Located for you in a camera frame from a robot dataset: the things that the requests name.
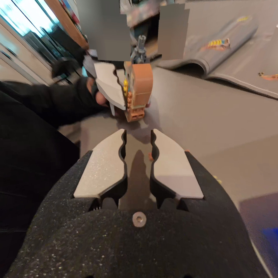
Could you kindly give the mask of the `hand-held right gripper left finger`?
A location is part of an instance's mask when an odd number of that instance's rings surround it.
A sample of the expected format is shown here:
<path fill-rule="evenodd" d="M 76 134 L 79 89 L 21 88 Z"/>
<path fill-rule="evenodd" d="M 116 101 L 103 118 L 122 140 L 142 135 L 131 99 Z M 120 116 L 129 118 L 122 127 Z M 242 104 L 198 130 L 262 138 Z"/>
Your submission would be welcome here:
<path fill-rule="evenodd" d="M 120 129 L 102 140 L 91 153 L 74 192 L 75 198 L 121 198 L 127 190 L 125 162 L 126 130 Z"/>

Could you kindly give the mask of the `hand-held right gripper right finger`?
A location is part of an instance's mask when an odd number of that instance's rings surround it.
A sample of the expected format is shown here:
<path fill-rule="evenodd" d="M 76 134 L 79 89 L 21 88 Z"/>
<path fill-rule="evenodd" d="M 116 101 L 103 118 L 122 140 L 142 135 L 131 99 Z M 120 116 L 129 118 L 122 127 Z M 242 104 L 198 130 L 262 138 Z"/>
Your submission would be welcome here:
<path fill-rule="evenodd" d="M 150 189 L 155 197 L 203 199 L 184 149 L 158 129 L 151 130 Z"/>

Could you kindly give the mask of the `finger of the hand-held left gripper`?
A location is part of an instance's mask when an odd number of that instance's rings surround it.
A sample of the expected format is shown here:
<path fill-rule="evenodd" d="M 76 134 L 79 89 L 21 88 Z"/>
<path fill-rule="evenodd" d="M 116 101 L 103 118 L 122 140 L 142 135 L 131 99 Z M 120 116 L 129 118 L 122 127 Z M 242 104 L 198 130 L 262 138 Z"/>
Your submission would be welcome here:
<path fill-rule="evenodd" d="M 109 101 L 111 113 L 115 116 L 115 107 L 126 110 L 123 86 L 119 82 L 116 67 L 112 63 L 95 62 L 96 84 L 99 92 Z"/>

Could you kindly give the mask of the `brown lego assembly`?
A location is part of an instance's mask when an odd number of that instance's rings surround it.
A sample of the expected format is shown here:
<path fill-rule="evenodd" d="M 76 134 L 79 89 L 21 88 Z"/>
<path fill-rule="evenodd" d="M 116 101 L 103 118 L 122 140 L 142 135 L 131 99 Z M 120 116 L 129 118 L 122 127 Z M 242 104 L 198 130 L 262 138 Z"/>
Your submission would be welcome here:
<path fill-rule="evenodd" d="M 141 120 L 145 115 L 145 108 L 150 102 L 153 72 L 150 60 L 146 55 L 145 41 L 146 37 L 140 35 L 130 61 L 124 62 L 123 92 L 127 103 L 125 110 L 127 122 Z"/>

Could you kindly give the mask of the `person's left forearm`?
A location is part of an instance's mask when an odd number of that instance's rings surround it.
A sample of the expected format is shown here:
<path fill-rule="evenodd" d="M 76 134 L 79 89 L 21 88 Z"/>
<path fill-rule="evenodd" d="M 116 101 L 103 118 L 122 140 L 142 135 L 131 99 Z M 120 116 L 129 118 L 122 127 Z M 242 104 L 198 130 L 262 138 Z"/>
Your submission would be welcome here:
<path fill-rule="evenodd" d="M 6 81 L 1 82 L 1 98 L 6 95 L 58 128 L 81 121 L 102 110 L 103 107 L 95 99 L 98 92 L 96 83 L 93 82 L 90 92 L 88 81 L 88 77 L 80 77 L 71 85 L 50 86 Z"/>

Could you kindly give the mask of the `person's left hand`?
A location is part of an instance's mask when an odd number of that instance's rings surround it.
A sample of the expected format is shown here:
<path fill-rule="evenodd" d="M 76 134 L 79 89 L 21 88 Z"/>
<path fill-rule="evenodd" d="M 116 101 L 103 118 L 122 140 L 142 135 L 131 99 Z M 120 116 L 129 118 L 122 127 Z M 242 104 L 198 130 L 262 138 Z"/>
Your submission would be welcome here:
<path fill-rule="evenodd" d="M 93 91 L 93 85 L 95 83 L 95 80 L 91 77 L 87 78 L 87 89 L 91 93 L 92 96 L 94 96 L 95 101 L 98 105 L 103 107 L 108 107 L 108 100 L 98 91 Z"/>

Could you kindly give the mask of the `cardboard box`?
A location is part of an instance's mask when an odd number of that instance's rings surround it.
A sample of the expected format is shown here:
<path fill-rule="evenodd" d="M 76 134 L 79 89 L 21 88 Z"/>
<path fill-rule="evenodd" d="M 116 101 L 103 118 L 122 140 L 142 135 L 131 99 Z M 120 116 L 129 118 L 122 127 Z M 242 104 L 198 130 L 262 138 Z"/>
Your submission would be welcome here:
<path fill-rule="evenodd" d="M 146 37 L 146 55 L 150 61 L 160 57 L 158 54 L 158 25 L 160 18 L 159 1 L 142 1 L 133 5 L 127 12 L 127 25 L 130 28 L 131 49 L 133 50 L 138 42 L 138 37 Z"/>

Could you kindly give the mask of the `blue plastic bin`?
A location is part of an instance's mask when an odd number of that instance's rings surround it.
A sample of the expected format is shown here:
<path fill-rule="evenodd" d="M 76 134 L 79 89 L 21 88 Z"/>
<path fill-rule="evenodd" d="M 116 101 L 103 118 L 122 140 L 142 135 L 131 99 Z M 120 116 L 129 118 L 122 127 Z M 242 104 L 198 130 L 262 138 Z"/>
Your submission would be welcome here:
<path fill-rule="evenodd" d="M 239 212 L 272 277 L 278 275 L 278 193 L 247 199 Z"/>

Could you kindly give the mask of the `grey instruction booklet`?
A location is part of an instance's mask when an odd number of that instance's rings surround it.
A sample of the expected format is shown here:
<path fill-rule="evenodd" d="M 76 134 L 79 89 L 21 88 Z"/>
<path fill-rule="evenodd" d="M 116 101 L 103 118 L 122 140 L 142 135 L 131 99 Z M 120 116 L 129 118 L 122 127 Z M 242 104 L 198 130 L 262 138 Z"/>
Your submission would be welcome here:
<path fill-rule="evenodd" d="M 277 24 L 254 16 L 232 19 L 217 33 L 186 44 L 182 60 L 160 61 L 176 70 L 194 64 L 204 79 L 220 79 L 277 100 Z"/>

